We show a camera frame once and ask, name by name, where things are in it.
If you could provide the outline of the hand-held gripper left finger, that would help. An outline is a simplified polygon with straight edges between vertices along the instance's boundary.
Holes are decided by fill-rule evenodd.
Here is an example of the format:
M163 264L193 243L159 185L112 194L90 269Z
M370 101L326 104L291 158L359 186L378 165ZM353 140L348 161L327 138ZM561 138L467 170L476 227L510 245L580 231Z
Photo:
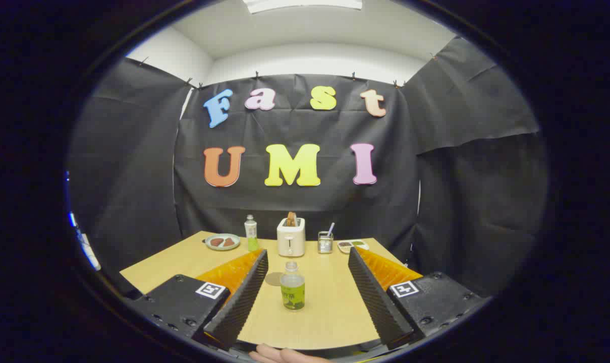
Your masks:
M228 350L236 344L268 272L266 250L222 264L198 278L176 274L129 308L188 342Z

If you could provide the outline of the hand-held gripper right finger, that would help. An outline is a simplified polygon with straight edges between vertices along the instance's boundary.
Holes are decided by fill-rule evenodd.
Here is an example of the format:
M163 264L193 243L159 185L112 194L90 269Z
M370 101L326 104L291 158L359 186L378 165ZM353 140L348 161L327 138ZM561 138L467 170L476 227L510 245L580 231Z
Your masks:
M348 267L389 349L444 332L487 303L443 272L422 276L363 248L350 248Z

